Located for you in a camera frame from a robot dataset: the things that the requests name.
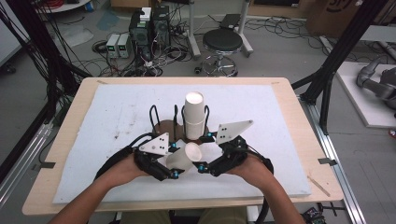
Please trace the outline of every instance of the person's right hand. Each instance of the person's right hand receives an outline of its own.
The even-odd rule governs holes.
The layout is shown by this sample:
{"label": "person's right hand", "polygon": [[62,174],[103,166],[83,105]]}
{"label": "person's right hand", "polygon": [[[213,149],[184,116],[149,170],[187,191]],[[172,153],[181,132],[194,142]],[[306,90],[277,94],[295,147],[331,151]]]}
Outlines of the person's right hand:
{"label": "person's right hand", "polygon": [[250,185],[261,190],[265,189],[266,185],[274,179],[274,176],[262,161],[250,154],[247,155],[242,164],[234,167],[227,174],[239,175]]}

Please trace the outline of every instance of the white electronic device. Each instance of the white electronic device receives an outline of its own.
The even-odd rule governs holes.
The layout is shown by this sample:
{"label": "white electronic device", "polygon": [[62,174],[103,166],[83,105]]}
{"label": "white electronic device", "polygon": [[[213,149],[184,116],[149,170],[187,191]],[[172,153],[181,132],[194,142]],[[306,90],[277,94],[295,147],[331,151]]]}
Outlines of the white electronic device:
{"label": "white electronic device", "polygon": [[120,57],[119,48],[117,47],[119,38],[120,38],[120,35],[111,35],[111,37],[107,40],[106,48],[107,48],[107,54],[108,54],[109,58]]}
{"label": "white electronic device", "polygon": [[140,15],[141,21],[149,21],[151,18],[151,7],[142,7],[142,14]]}
{"label": "white electronic device", "polygon": [[121,58],[129,58],[132,51],[131,36],[128,34],[122,34],[117,44],[119,48],[119,54]]}

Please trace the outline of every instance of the human hand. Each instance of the human hand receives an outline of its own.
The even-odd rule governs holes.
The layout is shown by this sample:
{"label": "human hand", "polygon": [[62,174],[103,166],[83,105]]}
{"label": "human hand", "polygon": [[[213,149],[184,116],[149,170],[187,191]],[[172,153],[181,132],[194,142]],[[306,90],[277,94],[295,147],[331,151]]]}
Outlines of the human hand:
{"label": "human hand", "polygon": [[99,176],[97,181],[103,181],[110,189],[131,182],[135,178],[148,175],[141,171],[134,163],[134,153],[119,161],[104,174]]}
{"label": "human hand", "polygon": [[238,175],[260,190],[266,189],[266,186],[275,179],[262,161],[251,154],[247,154],[247,158],[242,164],[234,167],[226,174]]}

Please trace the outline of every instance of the black stool seat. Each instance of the black stool seat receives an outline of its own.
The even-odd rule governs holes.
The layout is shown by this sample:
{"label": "black stool seat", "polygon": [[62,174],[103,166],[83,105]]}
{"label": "black stool seat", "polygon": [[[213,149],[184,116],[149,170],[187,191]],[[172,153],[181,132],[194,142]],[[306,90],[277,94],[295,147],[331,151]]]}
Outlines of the black stool seat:
{"label": "black stool seat", "polygon": [[204,34],[204,45],[219,51],[235,51],[241,48],[243,41],[239,34],[232,30],[217,29]]}

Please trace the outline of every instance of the person's left hand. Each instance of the person's left hand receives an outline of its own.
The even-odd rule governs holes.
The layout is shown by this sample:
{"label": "person's left hand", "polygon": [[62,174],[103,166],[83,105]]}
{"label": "person's left hand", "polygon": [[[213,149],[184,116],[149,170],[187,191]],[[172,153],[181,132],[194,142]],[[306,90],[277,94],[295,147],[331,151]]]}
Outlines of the person's left hand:
{"label": "person's left hand", "polygon": [[97,180],[104,181],[110,188],[131,182],[133,179],[148,175],[141,171],[134,163],[134,154],[129,155],[122,161],[112,166],[102,174]]}

